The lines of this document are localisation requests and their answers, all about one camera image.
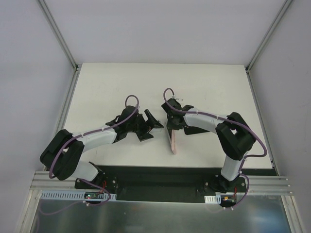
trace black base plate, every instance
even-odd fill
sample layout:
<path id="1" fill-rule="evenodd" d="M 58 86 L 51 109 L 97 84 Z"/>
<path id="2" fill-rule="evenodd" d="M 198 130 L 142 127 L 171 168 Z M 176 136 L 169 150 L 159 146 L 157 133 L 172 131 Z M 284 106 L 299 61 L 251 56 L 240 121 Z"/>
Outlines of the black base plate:
<path id="1" fill-rule="evenodd" d="M 107 176 L 107 190 L 117 200 L 204 203 L 204 196 L 214 196 L 208 184 L 220 174 L 221 168 L 99 166 Z M 274 169 L 243 169 L 246 175 L 276 175 Z M 244 178 L 235 184 L 245 192 Z M 76 182 L 77 189 L 90 189 Z"/>

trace purple cable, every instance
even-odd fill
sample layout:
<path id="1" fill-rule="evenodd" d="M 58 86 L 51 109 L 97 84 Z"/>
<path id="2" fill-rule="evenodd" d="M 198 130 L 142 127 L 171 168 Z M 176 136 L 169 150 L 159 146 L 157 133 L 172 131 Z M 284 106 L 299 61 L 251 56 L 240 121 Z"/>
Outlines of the purple cable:
<path id="1" fill-rule="evenodd" d="M 241 173 L 241 169 L 242 169 L 242 167 L 243 167 L 243 165 L 244 165 L 245 159 L 248 158 L 248 157 L 257 157 L 257 158 L 264 157 L 264 156 L 266 156 L 267 153 L 268 153 L 267 148 L 265 147 L 264 143 L 260 140 L 260 138 L 259 138 L 250 128 L 248 128 L 247 126 L 245 126 L 245 125 L 243 125 L 243 124 L 241 124 L 241 123 L 239 123 L 239 122 L 236 122 L 236 121 L 233 121 L 233 120 L 229 120 L 229 119 L 226 119 L 226 118 L 223 118 L 223 117 L 220 117 L 220 116 L 216 116 L 216 115 L 211 114 L 211 113 L 195 112 L 195 111 L 182 111 L 182 110 L 175 109 L 175 108 L 174 108 L 173 106 L 171 106 L 171 105 L 168 103 L 168 101 L 166 100 L 165 94 L 166 94 L 166 92 L 167 92 L 168 90 L 170 90 L 170 91 L 172 92 L 172 94 L 175 95 L 173 89 L 171 89 L 171 88 L 168 87 L 168 88 L 165 89 L 165 91 L 164 91 L 164 93 L 163 93 L 163 99 L 165 100 L 165 103 L 166 103 L 171 109 L 173 109 L 174 111 L 179 112 L 179 113 L 206 115 L 206 116 L 209 116 L 209 117 L 213 117 L 213 118 L 216 118 L 216 119 L 220 119 L 220 120 L 223 120 L 223 121 L 227 121 L 227 122 L 229 122 L 229 123 L 231 123 L 231 124 L 236 124 L 236 125 L 238 125 L 238 126 L 244 128 L 244 129 L 246 129 L 246 130 L 260 143 L 260 145 L 262 146 L 262 148 L 263 148 L 263 154 L 250 154 L 250 155 L 246 155 L 246 156 L 244 156 L 243 161 L 241 162 L 241 166 L 240 166 L 240 168 L 239 168 L 239 172 L 240 172 L 240 176 L 243 176 L 243 177 L 245 177 L 245 178 L 247 179 L 247 188 L 246 188 L 246 192 L 245 192 L 245 194 L 243 195 L 243 197 L 239 200 L 238 203 L 236 203 L 236 204 L 234 205 L 234 206 L 236 206 L 237 204 L 239 204 L 239 203 L 246 197 L 246 195 L 247 195 L 247 193 L 248 193 L 248 190 L 249 190 L 249 178 L 248 178 L 246 175 L 244 175 L 244 174 Z"/>
<path id="2" fill-rule="evenodd" d="M 123 124 L 123 123 L 126 122 L 129 118 L 131 118 L 132 115 L 134 115 L 134 113 L 138 110 L 138 107 L 139 107 L 139 100 L 138 100 L 138 98 L 137 98 L 136 96 L 134 96 L 134 95 L 129 95 L 128 97 L 126 97 L 125 106 L 127 106 L 127 100 L 128 100 L 130 97 L 134 97 L 134 98 L 137 100 L 137 104 L 136 104 L 136 106 L 135 106 L 135 110 L 134 110 L 126 119 L 120 121 L 119 123 L 117 123 L 117 124 L 115 124 L 115 125 L 113 125 L 113 126 L 109 126 L 109 127 L 107 127 L 107 128 L 104 128 L 104 129 L 97 129 L 97 130 L 92 130 L 92 131 L 86 132 L 86 133 L 83 134 L 83 136 L 86 136 L 86 135 L 89 135 L 89 134 L 92 134 L 92 133 L 98 133 L 98 132 L 105 131 L 105 130 L 110 130 L 110 129 L 112 129 L 112 128 L 115 128 L 115 127 L 117 127 L 117 126 Z M 62 148 L 59 150 L 59 152 L 58 152 L 57 155 L 55 156 L 55 158 L 54 158 L 54 160 L 53 160 L 53 162 L 52 162 L 52 165 L 51 165 L 51 167 L 50 167 L 50 171 L 49 171 L 49 178 L 50 178 L 50 179 L 55 178 L 55 176 L 53 176 L 53 172 L 52 172 L 52 171 L 53 171 L 53 169 L 54 169 L 54 166 L 55 166 L 55 164 L 56 164 L 56 162 L 57 162 L 59 156 L 60 156 L 61 153 L 63 152 L 63 150 L 69 145 L 70 142 L 72 142 L 73 140 L 75 140 L 75 139 L 77 139 L 77 138 L 80 138 L 80 137 L 82 137 L 82 134 L 79 134 L 79 135 L 77 135 L 77 136 L 75 136 L 75 137 L 69 139 L 69 140 L 62 146 Z"/>
<path id="3" fill-rule="evenodd" d="M 108 202 L 108 201 L 111 199 L 110 193 L 109 193 L 105 188 L 100 187 L 100 186 L 97 186 L 97 185 L 95 185 L 95 184 L 92 184 L 91 182 L 86 181 L 86 180 L 84 180 L 84 179 L 80 179 L 80 180 L 83 181 L 83 182 L 85 182 L 85 183 L 87 183 L 87 184 L 89 184 L 89 185 L 91 185 L 91 186 L 93 186 L 93 187 L 95 187 L 95 188 L 98 188 L 98 189 L 100 189 L 100 190 L 102 190 L 102 191 L 104 191 L 105 193 L 108 194 L 107 200 L 101 201 L 101 203 L 98 203 L 98 204 L 88 203 L 89 206 L 99 206 L 99 205 L 103 205 L 103 204 L 105 204 L 106 202 Z M 73 206 L 73 205 L 75 205 L 75 204 L 78 204 L 78 203 L 83 203 L 83 202 L 81 202 L 80 200 L 79 200 L 79 201 L 75 201 L 74 203 L 71 203 L 70 205 L 65 206 L 64 208 L 62 208 L 62 209 L 60 209 L 60 210 L 57 210 L 57 211 L 55 211 L 55 212 L 51 212 L 51 213 L 44 213 L 44 212 L 41 210 L 41 204 L 42 204 L 42 203 L 40 203 L 39 206 L 38 206 L 38 211 L 39 211 L 42 215 L 50 216 L 50 215 L 58 214 L 58 213 L 60 213 L 60 212 L 62 212 L 62 211 L 64 211 L 64 210 L 68 209 L 69 207 L 71 207 L 71 206 Z"/>
<path id="4" fill-rule="evenodd" d="M 242 173 L 240 174 L 240 176 L 243 176 L 243 177 L 246 178 L 246 180 L 247 180 L 247 187 L 246 187 L 246 191 L 245 191 L 243 197 L 242 197 L 234 206 L 237 206 L 238 204 L 241 203 L 242 200 L 244 200 L 244 198 L 245 198 L 246 195 L 248 194 L 248 190 L 249 190 L 249 178 L 248 178 L 248 176 L 246 176 L 246 175 L 244 175 L 244 174 L 242 174 Z"/>

